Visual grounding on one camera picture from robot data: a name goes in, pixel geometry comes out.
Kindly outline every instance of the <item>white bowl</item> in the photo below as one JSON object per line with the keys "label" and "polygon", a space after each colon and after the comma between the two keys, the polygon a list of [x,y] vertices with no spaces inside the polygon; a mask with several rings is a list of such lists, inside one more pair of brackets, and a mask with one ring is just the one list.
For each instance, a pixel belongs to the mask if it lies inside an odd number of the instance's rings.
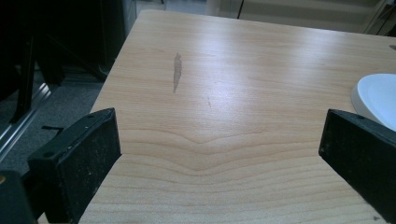
{"label": "white bowl", "polygon": [[351,94],[356,112],[396,132],[396,75],[363,77]]}

